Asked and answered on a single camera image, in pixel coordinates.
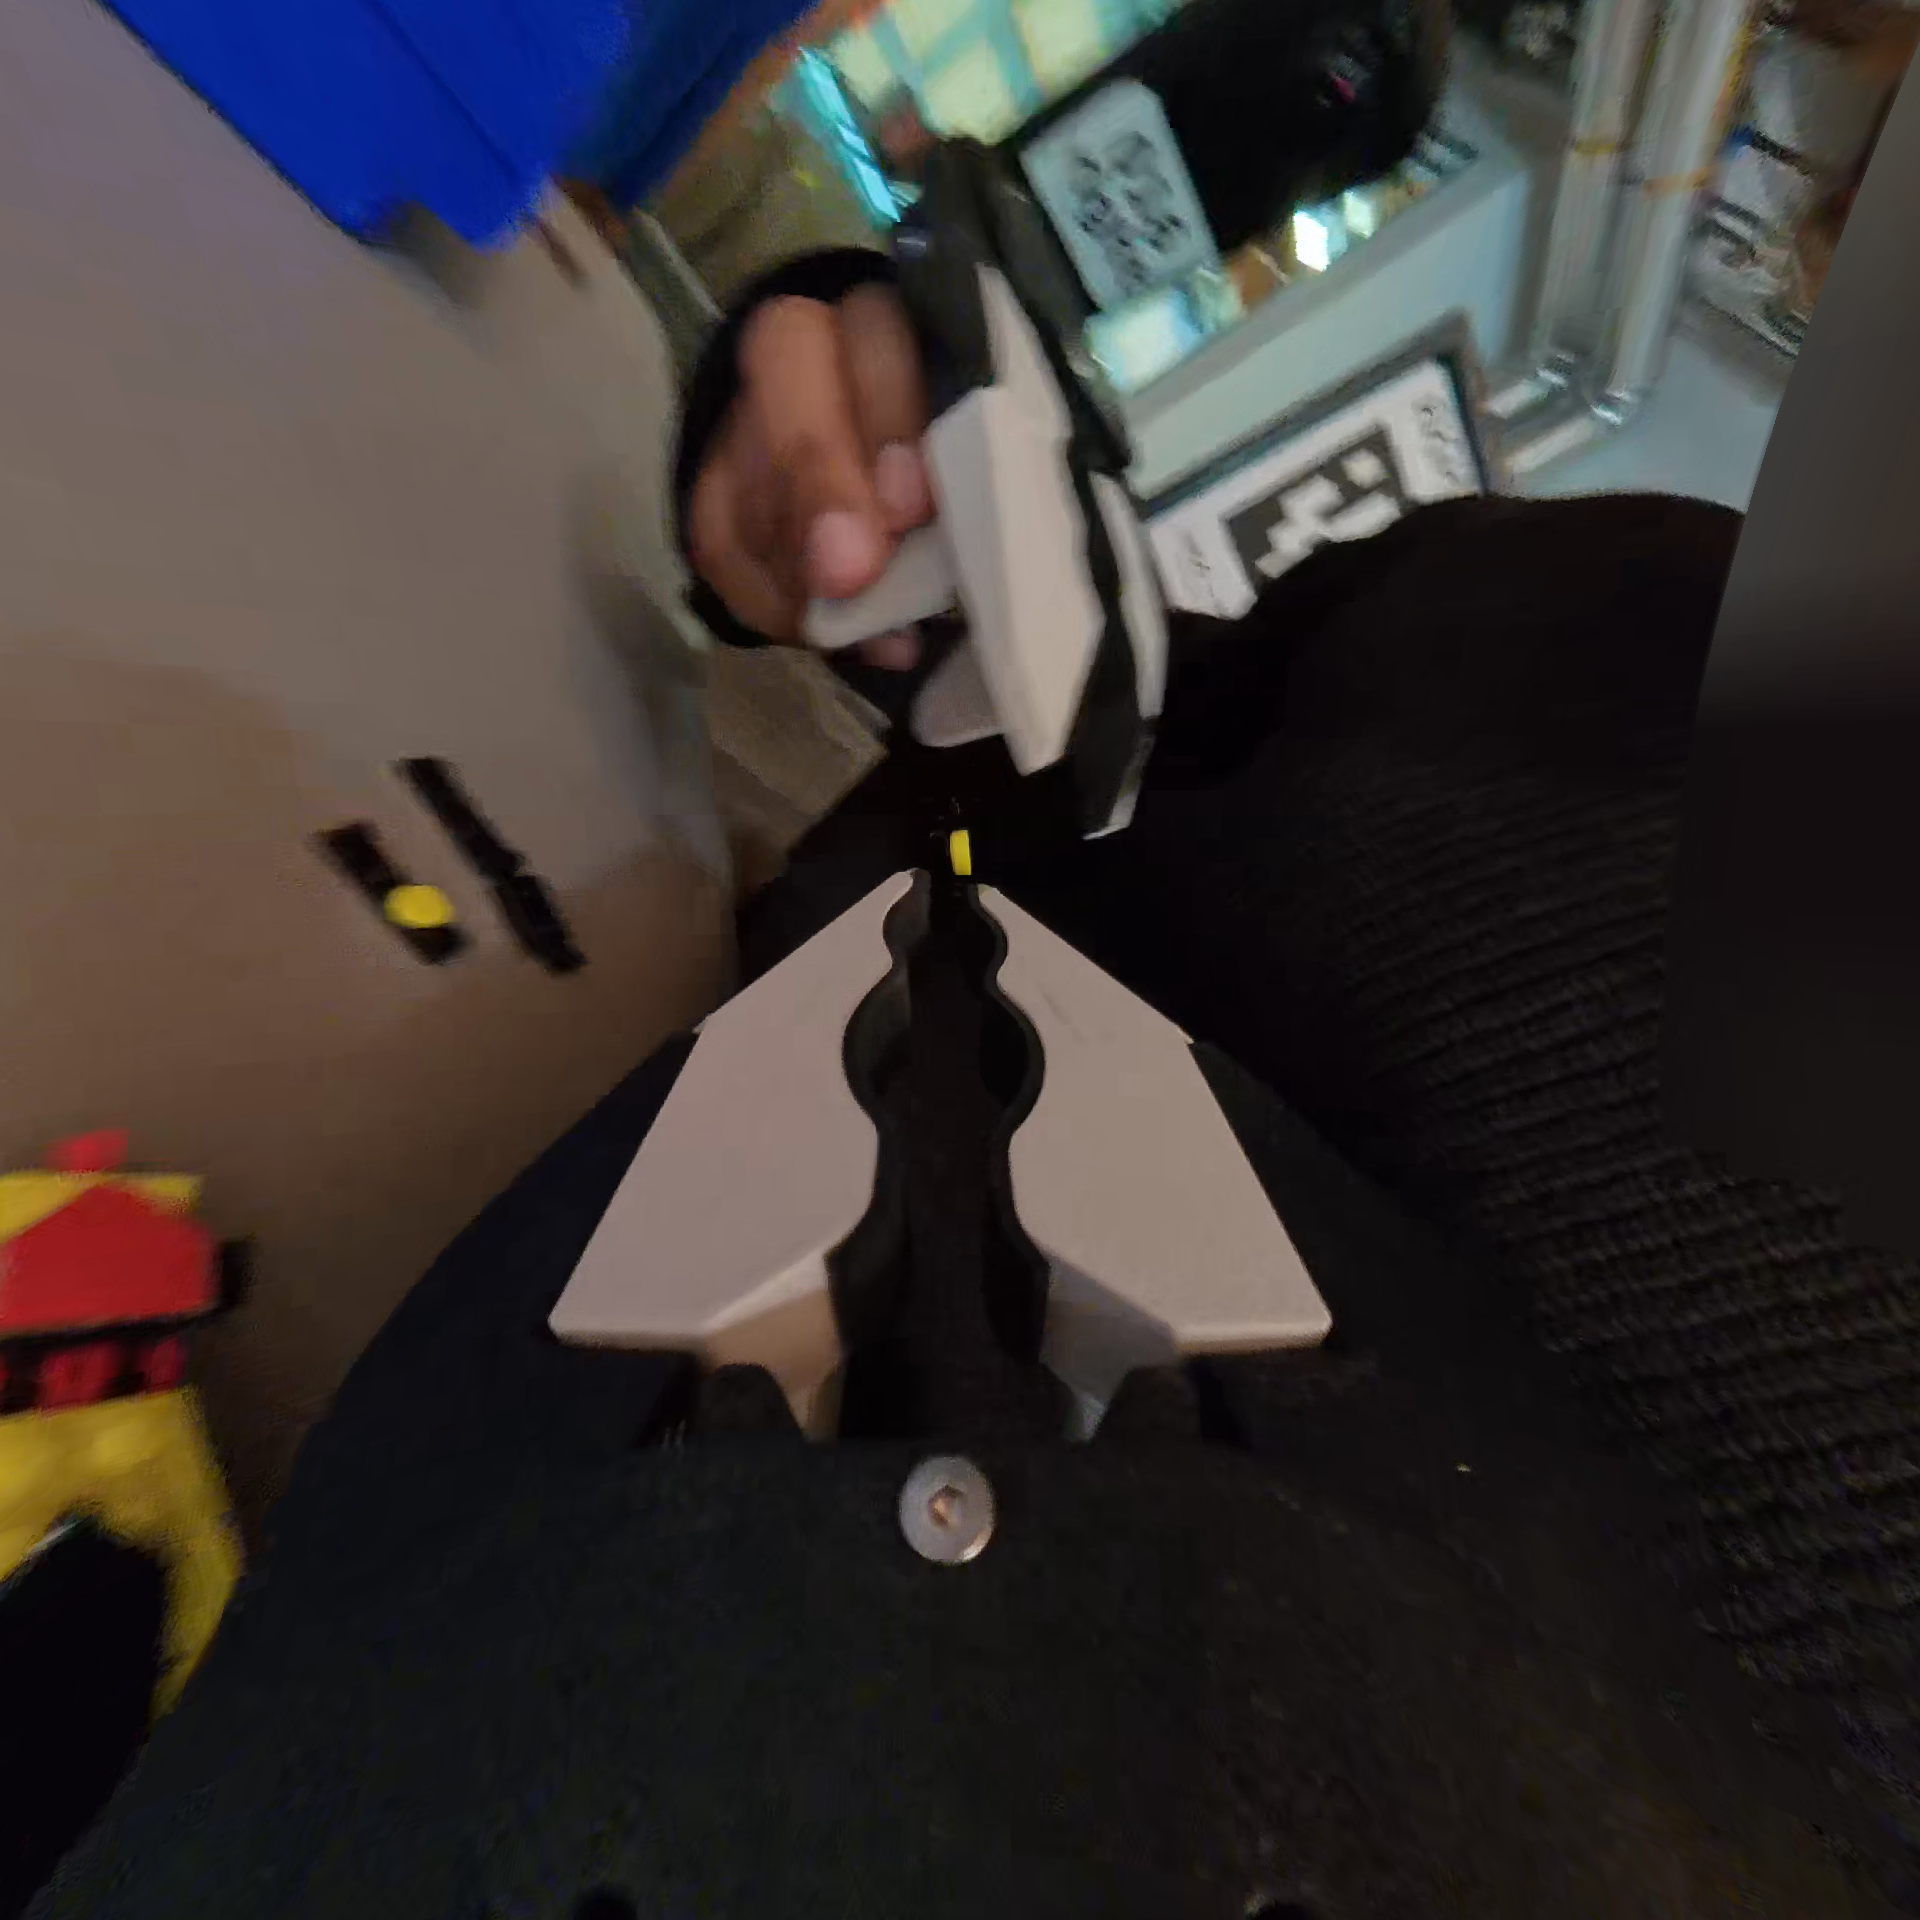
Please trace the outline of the silver metal pipework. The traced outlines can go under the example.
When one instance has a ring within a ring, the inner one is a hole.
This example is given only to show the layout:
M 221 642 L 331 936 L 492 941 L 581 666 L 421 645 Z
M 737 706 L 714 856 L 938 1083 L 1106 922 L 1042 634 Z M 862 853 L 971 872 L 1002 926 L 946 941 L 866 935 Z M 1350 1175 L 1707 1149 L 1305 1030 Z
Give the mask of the silver metal pipework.
M 1676 331 L 1789 368 L 1914 53 L 1905 5 L 1580 5 L 1521 372 L 1522 474 L 1645 413 Z

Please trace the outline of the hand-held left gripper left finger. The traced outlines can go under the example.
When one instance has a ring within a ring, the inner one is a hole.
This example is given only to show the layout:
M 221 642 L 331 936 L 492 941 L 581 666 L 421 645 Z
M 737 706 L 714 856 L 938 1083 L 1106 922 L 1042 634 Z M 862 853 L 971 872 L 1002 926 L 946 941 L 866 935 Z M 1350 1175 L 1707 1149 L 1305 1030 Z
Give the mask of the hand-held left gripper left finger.
M 900 947 L 922 928 L 922 875 L 900 871 L 698 1027 L 549 1314 L 558 1342 L 755 1365 L 805 1435 L 835 1429 L 833 1256 L 880 1182 L 848 1043 L 865 1006 L 899 1030 Z

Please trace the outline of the blue plastic bin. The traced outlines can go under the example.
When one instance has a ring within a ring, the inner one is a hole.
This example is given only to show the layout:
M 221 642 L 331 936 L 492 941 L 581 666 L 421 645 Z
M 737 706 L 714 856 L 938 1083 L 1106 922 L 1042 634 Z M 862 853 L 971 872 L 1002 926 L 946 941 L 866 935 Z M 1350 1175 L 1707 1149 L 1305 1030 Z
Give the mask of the blue plastic bin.
M 488 247 L 549 186 L 636 203 L 808 3 L 107 3 L 342 231 Z

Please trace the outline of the yellow red black lego model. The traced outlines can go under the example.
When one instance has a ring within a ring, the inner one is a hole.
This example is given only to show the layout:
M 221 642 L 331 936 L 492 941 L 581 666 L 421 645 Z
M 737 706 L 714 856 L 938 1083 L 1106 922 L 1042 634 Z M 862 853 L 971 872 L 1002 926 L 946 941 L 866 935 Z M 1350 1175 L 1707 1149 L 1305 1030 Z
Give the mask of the yellow red black lego model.
M 53 1141 L 3 1176 L 3 1575 L 62 1523 L 89 1523 L 160 1572 L 152 1714 L 212 1643 L 244 1552 L 187 1378 L 235 1307 L 250 1247 L 208 1231 L 195 1173 L 132 1167 L 128 1132 Z

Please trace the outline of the black white marker board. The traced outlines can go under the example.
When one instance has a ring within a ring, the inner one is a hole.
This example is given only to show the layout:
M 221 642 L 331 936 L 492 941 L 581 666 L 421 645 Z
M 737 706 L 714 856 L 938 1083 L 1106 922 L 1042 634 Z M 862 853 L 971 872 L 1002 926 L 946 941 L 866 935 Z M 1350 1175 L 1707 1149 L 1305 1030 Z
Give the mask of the black white marker board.
M 1499 491 L 1472 351 L 1418 342 L 1221 451 L 1144 504 L 1168 607 L 1244 618 L 1332 544 Z

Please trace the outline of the person's right hand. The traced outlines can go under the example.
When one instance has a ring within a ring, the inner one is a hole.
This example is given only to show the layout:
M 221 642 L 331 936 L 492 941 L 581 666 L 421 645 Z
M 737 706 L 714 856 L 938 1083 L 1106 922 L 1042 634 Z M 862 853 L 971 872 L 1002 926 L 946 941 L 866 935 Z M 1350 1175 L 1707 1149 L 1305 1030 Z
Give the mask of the person's right hand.
M 938 512 L 922 342 L 889 278 L 757 296 L 722 340 L 720 407 L 683 415 L 690 582 L 755 642 L 876 588 Z

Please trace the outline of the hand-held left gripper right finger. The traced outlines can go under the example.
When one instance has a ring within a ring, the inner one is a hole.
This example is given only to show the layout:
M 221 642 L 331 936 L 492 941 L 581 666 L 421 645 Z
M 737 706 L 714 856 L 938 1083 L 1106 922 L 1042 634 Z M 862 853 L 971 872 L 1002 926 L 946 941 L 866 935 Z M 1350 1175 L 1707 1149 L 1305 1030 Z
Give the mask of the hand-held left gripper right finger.
M 1041 1044 L 1005 1159 L 1069 1435 L 1090 1439 L 1137 1371 L 1318 1349 L 1332 1312 L 1188 1036 L 1004 892 L 977 902 L 993 986 Z

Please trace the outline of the long black lego plate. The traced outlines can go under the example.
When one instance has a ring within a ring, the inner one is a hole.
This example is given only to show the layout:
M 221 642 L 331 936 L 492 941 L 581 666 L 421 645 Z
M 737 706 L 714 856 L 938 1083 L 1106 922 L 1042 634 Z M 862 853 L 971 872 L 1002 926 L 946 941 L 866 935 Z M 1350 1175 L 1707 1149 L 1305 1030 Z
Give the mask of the long black lego plate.
M 395 773 L 482 883 L 516 949 L 554 975 L 584 972 L 586 955 L 550 893 L 478 810 L 451 763 L 440 757 L 411 757 L 400 758 Z

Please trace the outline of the black lego plate yellow stud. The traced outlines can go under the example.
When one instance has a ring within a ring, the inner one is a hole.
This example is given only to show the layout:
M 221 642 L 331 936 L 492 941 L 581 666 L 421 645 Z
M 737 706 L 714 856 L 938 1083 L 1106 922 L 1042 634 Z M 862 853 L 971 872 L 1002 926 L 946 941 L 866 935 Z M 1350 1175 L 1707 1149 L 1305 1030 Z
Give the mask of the black lego plate yellow stud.
M 468 947 L 454 902 L 442 887 L 404 872 L 370 824 L 326 827 L 316 843 L 329 869 L 417 959 L 442 967 Z

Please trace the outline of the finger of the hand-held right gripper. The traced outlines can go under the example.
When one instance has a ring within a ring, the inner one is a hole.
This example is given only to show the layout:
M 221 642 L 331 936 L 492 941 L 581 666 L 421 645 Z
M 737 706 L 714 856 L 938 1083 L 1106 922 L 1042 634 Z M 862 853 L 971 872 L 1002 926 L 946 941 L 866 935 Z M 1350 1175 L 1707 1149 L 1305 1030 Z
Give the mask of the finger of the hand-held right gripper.
M 1168 606 L 1137 503 L 1123 480 L 1090 477 L 1088 565 L 1104 618 L 1069 734 L 1083 837 L 1123 831 L 1157 746 L 1168 684 Z
M 1073 480 L 1073 403 L 1041 327 L 993 263 L 934 319 L 978 323 L 961 346 L 986 351 L 984 380 L 929 426 L 922 460 L 932 522 L 906 535 L 877 580 L 814 599 L 805 640 L 841 653 L 876 635 L 957 613 L 993 726 L 1030 778 L 1067 755 L 1106 618 Z

